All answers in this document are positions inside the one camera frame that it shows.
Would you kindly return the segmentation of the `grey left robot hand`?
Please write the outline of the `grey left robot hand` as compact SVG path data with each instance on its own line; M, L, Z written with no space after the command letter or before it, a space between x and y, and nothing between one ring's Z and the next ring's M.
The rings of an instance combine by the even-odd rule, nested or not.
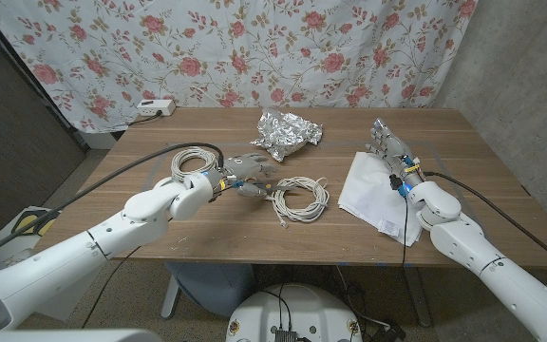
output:
M223 177L231 177L233 182L240 182L236 191L240 196L247 198L265 198L267 191L264 186L258 186L248 182L249 178L256 178L258 174L269 177L277 172L277 168L268 163L268 158L262 154L251 152L233 156L223 161L216 168Z

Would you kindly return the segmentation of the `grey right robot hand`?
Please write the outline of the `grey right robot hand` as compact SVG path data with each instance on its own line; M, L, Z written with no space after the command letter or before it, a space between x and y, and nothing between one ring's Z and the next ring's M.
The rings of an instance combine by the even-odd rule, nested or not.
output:
M412 188L425 181L419 162L415 159L408 145L398 138L381 118L377 118L370 129L373 142L366 148L382 160L392 175L393 184L400 181Z

